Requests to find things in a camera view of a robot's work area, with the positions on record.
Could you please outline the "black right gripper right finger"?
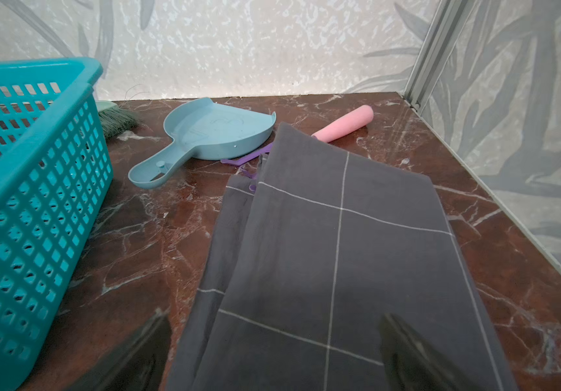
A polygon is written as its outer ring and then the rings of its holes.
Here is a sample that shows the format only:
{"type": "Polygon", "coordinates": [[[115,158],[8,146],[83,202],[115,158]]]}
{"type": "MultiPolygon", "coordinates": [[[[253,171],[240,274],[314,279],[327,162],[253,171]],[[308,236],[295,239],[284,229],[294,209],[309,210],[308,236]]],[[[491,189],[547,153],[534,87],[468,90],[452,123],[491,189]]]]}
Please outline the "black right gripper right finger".
{"type": "Polygon", "coordinates": [[[379,323],[380,352],[391,390],[479,390],[449,358],[397,314],[379,323]]]}

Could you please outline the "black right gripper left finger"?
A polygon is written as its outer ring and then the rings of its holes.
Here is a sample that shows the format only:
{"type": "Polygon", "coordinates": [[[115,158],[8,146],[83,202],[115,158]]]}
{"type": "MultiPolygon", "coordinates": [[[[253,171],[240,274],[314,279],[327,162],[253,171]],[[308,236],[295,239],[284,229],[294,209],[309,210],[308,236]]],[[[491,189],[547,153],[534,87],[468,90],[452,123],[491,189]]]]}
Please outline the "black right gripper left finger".
{"type": "Polygon", "coordinates": [[[157,390],[170,343],[169,320],[165,314],[156,313],[68,389],[157,390]]]}

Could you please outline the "dark grey checked pillowcase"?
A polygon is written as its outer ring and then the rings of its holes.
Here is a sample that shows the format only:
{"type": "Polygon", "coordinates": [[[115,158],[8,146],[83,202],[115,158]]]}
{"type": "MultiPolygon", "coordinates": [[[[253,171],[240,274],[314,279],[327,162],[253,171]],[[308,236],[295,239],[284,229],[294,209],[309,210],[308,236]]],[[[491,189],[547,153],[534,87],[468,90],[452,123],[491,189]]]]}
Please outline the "dark grey checked pillowcase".
{"type": "Polygon", "coordinates": [[[391,390],[397,314],[482,390],[516,381],[431,180],[286,123],[226,186],[169,390],[391,390]]]}

